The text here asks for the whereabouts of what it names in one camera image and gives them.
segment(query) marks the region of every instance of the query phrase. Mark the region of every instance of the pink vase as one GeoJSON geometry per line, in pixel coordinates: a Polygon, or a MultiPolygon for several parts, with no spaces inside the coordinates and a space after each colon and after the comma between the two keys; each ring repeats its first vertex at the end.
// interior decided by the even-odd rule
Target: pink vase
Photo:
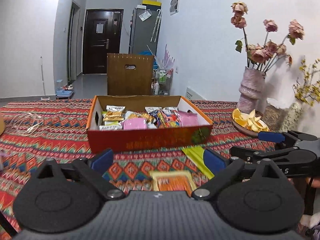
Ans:
{"type": "Polygon", "coordinates": [[[243,79],[239,88],[241,93],[237,107],[243,113],[249,114],[256,108],[257,100],[261,98],[266,74],[254,68],[245,67],[243,79]]]}

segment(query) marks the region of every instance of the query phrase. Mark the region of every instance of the pink snack package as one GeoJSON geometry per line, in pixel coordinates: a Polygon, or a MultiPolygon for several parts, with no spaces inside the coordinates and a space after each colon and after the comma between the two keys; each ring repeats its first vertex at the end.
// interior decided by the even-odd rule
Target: pink snack package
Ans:
{"type": "Polygon", "coordinates": [[[126,119],[122,122],[123,130],[143,130],[147,129],[146,118],[126,119]]]}
{"type": "Polygon", "coordinates": [[[180,126],[198,126],[198,115],[194,113],[186,113],[182,111],[177,112],[180,126]]]}

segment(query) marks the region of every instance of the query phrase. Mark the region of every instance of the door handle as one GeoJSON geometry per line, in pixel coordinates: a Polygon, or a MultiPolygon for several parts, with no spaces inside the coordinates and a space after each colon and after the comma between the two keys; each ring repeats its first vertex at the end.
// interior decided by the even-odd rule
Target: door handle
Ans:
{"type": "Polygon", "coordinates": [[[109,49],[109,39],[107,39],[107,42],[105,42],[106,49],[109,49]]]}

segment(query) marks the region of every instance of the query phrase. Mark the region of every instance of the doorway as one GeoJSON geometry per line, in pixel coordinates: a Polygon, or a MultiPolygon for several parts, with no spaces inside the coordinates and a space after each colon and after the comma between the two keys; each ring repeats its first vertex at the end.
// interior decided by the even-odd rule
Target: doorway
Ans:
{"type": "Polygon", "coordinates": [[[80,18],[80,7],[76,5],[74,2],[72,2],[70,18],[69,18],[69,28],[68,28],[68,49],[67,49],[68,85],[72,84],[77,77],[77,44],[78,44],[79,18],[80,18]]]}
{"type": "Polygon", "coordinates": [[[120,52],[123,10],[87,10],[84,25],[83,73],[106,74],[107,53],[120,52]]]}

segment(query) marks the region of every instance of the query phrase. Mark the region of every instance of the green leaf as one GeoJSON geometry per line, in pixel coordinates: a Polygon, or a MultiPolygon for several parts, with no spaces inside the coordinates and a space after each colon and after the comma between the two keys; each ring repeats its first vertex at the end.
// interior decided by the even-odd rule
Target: green leaf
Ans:
{"type": "Polygon", "coordinates": [[[238,45],[238,46],[241,46],[241,47],[242,47],[242,41],[241,41],[241,40],[236,41],[236,45],[238,45]]]}
{"type": "Polygon", "coordinates": [[[296,43],[296,39],[295,38],[290,38],[290,42],[292,45],[294,45],[296,43]]]}
{"type": "Polygon", "coordinates": [[[242,46],[240,45],[236,46],[236,51],[239,51],[241,53],[241,50],[242,50],[242,46]]]}

